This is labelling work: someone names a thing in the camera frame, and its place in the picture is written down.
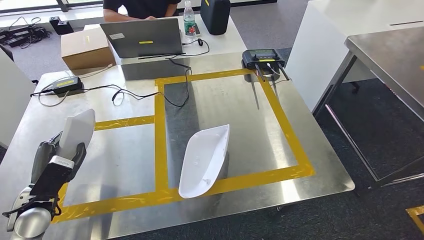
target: yellow tape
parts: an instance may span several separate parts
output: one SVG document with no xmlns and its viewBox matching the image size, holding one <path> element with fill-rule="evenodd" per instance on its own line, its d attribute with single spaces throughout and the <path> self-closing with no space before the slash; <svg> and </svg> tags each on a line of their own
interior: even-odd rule
<svg viewBox="0 0 424 240">
<path fill-rule="evenodd" d="M 101 131 L 101 130 L 107 130 L 107 129 L 117 129 L 117 128 L 144 125 L 144 124 L 153 124 L 154 122 L 155 122 L 155 116 L 130 117 L 130 118 L 111 120 L 111 121 L 96 122 L 94 130 Z"/>
<path fill-rule="evenodd" d="M 164 85 L 157 86 L 164 93 Z M 165 99 L 154 96 L 154 181 L 156 191 L 168 189 L 167 134 L 165 127 Z"/>
<path fill-rule="evenodd" d="M 216 79 L 229 76 L 251 74 L 251 70 L 239 69 L 234 71 L 223 71 L 193 75 L 190 81 Z M 155 81 L 158 91 L 164 93 L 164 84 L 185 82 L 185 77 L 170 77 L 157 79 Z M 215 182 L 212 188 L 204 194 L 210 196 L 220 193 L 236 191 L 265 184 L 277 183 L 284 180 L 308 177 L 315 174 L 308 157 L 304 152 L 297 136 L 295 135 L 289 120 L 286 117 L 280 103 L 277 100 L 271 86 L 259 79 L 262 89 L 269 101 L 272 110 L 284 132 L 288 144 L 298 162 L 297 166 L 290 166 L 264 172 L 255 172 L 241 176 L 221 179 Z M 155 192 L 134 194 L 129 196 L 115 197 L 100 201 L 87 202 L 72 206 L 63 206 L 63 198 L 66 185 L 62 187 L 59 195 L 62 196 L 60 203 L 62 215 L 56 216 L 53 223 L 69 221 L 73 219 L 92 217 L 100 214 L 120 212 L 135 208 L 156 206 L 182 201 L 177 188 L 169 189 L 168 186 L 168 164 L 167 164 L 167 142 L 165 125 L 165 100 L 163 96 L 156 95 L 154 98 L 154 134 L 155 134 Z"/>
<path fill-rule="evenodd" d="M 306 155 L 301 142 L 299 141 L 298 137 L 295 134 L 295 131 L 292 128 L 292 125 L 290 124 L 289 120 L 287 119 L 286 114 L 284 113 L 280 102 L 278 101 L 276 95 L 274 94 L 273 89 L 271 88 L 270 84 L 266 81 L 261 80 L 259 77 L 257 78 L 260 85 L 262 86 L 262 89 L 266 95 L 266 98 L 269 101 L 269 104 L 271 105 L 272 110 L 274 111 L 274 114 L 278 120 L 278 123 L 285 135 L 285 138 L 287 139 L 288 145 L 291 148 L 291 151 L 293 151 L 293 155 L 297 160 L 297 163 L 299 166 L 303 167 L 303 171 L 308 172 L 308 175 L 315 174 L 314 168 L 309 163 L 308 156 Z"/>
<path fill-rule="evenodd" d="M 65 196 L 66 191 L 68 190 L 68 183 L 65 183 L 59 190 L 59 193 L 57 194 L 59 196 L 59 201 L 57 201 L 57 205 L 59 205 L 60 208 L 64 206 L 65 202 Z"/>
<path fill-rule="evenodd" d="M 421 230 L 422 234 L 424 234 L 424 223 L 418 217 L 418 215 L 424 214 L 424 205 L 423 206 L 417 206 L 417 207 L 414 207 L 414 208 L 409 208 L 409 209 L 406 210 L 406 212 L 412 218 L 413 222 L 416 224 L 416 226 L 419 228 L 419 230 Z"/>
<path fill-rule="evenodd" d="M 238 70 L 230 70 L 230 71 L 219 71 L 219 72 L 210 72 L 210 73 L 202 73 L 202 74 L 194 74 L 188 76 L 188 81 L 199 81 L 199 80 L 207 80 L 207 79 L 219 79 L 225 77 L 239 76 L 252 74 L 254 71 L 249 69 L 238 69 Z M 177 84 L 184 83 L 186 81 L 186 76 L 174 76 L 174 77 L 166 77 L 166 78 L 158 78 L 154 82 L 156 85 L 165 85 L 165 84 Z"/>
<path fill-rule="evenodd" d="M 66 85 L 66 84 L 71 84 L 73 82 L 74 82 L 74 80 L 64 81 L 64 82 L 58 83 L 56 86 L 60 87 L 60 86 Z"/>
</svg>

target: laptop lid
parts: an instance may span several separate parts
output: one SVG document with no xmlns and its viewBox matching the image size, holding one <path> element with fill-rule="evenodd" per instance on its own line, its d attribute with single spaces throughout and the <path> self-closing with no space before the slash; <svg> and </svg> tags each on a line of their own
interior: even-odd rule
<svg viewBox="0 0 424 240">
<path fill-rule="evenodd" d="M 122 59 L 183 53 L 176 18 L 108 22 L 100 27 Z"/>
</svg>

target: white desk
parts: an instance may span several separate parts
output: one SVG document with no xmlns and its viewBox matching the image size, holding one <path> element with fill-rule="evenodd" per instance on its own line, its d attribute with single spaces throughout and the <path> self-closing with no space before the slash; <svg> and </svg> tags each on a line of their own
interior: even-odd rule
<svg viewBox="0 0 424 240">
<path fill-rule="evenodd" d="M 196 17 L 197 26 L 201 34 L 199 38 L 205 40 L 210 47 L 210 52 L 208 52 L 207 54 L 204 54 L 204 56 L 216 55 L 216 54 L 239 53 L 239 52 L 244 52 L 247 49 L 231 17 L 228 19 L 228 26 L 227 26 L 226 33 L 222 35 L 211 35 L 208 32 L 208 29 L 206 28 L 205 24 L 203 23 L 203 20 L 200 14 L 196 14 L 195 17 Z M 172 18 L 178 19 L 179 29 L 181 30 L 181 33 L 182 33 L 181 42 L 185 43 L 186 39 L 184 36 L 183 16 L 175 16 Z M 99 28 L 99 27 L 100 27 L 99 24 L 90 24 L 90 25 L 86 25 L 84 27 L 84 30 Z M 182 47 L 183 52 L 186 53 L 187 55 L 200 54 L 200 53 L 206 52 L 207 49 L 208 48 L 206 44 L 204 44 L 203 46 L 199 46 L 196 42 Z M 157 57 L 157 58 L 142 59 L 142 60 L 139 60 L 138 57 L 119 58 L 115 50 L 113 50 L 113 54 L 115 55 L 116 64 L 118 65 L 160 61 L 165 59 L 165 57 Z"/>
<path fill-rule="evenodd" d="M 344 42 L 348 36 L 424 26 L 416 22 L 424 20 L 423 9 L 423 0 L 308 2 L 286 71 L 309 110 L 316 108 L 347 56 Z M 345 82 L 371 78 L 375 76 L 356 61 Z"/>
</svg>

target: black box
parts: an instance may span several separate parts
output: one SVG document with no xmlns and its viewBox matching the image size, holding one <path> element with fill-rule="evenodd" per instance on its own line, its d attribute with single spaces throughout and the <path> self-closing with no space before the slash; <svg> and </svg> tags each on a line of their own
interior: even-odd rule
<svg viewBox="0 0 424 240">
<path fill-rule="evenodd" d="M 74 29 L 72 29 L 71 24 L 68 21 L 60 21 L 57 24 L 56 33 L 58 35 L 65 35 L 73 33 Z"/>
<path fill-rule="evenodd" d="M 200 15 L 210 34 L 221 35 L 227 31 L 230 9 L 230 0 L 201 0 Z"/>
<path fill-rule="evenodd" d="M 52 16 L 48 20 L 53 27 L 55 32 L 58 32 L 58 23 L 61 21 L 61 19 L 58 16 Z"/>
</svg>

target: black shirt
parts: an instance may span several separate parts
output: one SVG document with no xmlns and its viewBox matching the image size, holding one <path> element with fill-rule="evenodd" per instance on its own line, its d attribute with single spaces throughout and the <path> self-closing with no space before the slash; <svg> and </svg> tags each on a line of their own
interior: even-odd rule
<svg viewBox="0 0 424 240">
<path fill-rule="evenodd" d="M 163 18 L 167 13 L 169 4 L 177 4 L 181 0 L 103 0 L 103 9 L 118 12 L 118 8 L 125 6 L 128 16 L 145 19 L 149 16 Z"/>
</svg>

